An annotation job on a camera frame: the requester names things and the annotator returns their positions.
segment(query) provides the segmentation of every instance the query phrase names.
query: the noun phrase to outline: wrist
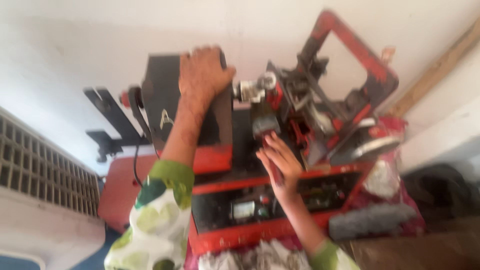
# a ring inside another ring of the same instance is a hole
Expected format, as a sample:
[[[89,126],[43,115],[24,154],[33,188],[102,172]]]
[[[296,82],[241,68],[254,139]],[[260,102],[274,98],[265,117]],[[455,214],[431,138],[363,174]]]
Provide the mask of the wrist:
[[[181,95],[179,106],[182,104],[187,110],[193,114],[205,115],[212,103],[213,97],[199,94]]]
[[[291,194],[289,196],[282,196],[280,198],[277,198],[277,200],[284,210],[290,208],[296,209],[297,207],[305,205],[303,203],[302,197],[298,193]]]

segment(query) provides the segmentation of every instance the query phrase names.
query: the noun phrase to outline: gray cloth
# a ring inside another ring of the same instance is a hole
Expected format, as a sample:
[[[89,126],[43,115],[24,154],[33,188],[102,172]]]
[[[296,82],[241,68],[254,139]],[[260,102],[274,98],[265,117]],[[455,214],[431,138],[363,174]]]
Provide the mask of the gray cloth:
[[[389,233],[416,216],[406,204],[376,204],[330,218],[328,230],[333,240],[348,240],[369,233]]]

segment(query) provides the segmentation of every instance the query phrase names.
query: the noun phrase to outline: blue floor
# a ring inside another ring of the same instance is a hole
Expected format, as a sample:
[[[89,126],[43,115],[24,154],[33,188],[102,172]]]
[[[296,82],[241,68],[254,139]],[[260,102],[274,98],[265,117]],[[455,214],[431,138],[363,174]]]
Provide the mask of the blue floor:
[[[71,270],[104,270],[103,261],[105,260],[105,257],[107,256],[107,253],[110,250],[113,242],[120,236],[121,234],[113,229],[107,229],[105,231],[105,243],[103,244],[102,248],[92,256],[74,266]]]
[[[8,270],[40,270],[40,266],[33,261],[0,256],[0,269]]]

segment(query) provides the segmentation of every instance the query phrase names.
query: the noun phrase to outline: black cable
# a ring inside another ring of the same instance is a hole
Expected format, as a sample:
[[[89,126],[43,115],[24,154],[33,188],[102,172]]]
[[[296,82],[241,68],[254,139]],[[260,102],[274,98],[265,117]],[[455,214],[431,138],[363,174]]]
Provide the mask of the black cable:
[[[135,149],[135,156],[133,156],[133,176],[135,177],[135,181],[140,187],[143,187],[142,182],[138,179],[137,175],[137,157],[138,157],[138,148],[140,148],[140,142],[145,138],[145,133],[142,134],[140,139],[137,142],[136,149]]]

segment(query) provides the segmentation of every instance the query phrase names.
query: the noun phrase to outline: ventilation grille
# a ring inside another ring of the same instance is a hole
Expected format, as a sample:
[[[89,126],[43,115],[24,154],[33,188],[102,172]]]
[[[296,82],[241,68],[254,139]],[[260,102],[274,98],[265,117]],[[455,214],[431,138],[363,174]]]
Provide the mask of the ventilation grille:
[[[1,115],[0,186],[97,216],[97,176]]]

